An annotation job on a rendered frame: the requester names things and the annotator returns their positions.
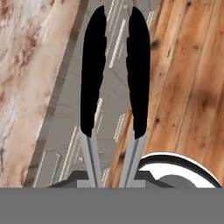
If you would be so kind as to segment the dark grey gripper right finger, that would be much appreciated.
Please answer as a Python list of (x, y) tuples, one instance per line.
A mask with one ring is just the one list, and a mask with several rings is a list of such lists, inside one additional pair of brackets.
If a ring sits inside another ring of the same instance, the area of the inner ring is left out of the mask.
[(172, 188), (162, 181), (155, 180), (149, 171), (137, 171), (134, 178), (133, 188)]

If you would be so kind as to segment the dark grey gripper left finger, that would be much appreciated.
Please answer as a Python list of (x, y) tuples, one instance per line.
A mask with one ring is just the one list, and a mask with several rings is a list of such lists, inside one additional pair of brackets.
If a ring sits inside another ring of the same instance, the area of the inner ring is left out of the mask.
[(88, 178), (87, 171), (72, 171), (68, 178), (49, 185), (49, 188), (95, 188)]

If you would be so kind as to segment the white plate with black rim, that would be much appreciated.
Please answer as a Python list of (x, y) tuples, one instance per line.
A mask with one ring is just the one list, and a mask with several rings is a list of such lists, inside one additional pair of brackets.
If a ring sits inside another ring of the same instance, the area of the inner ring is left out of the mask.
[(174, 152), (152, 152), (140, 159), (139, 171), (150, 172), (155, 180), (185, 179), (196, 188), (222, 188), (220, 181), (202, 164)]

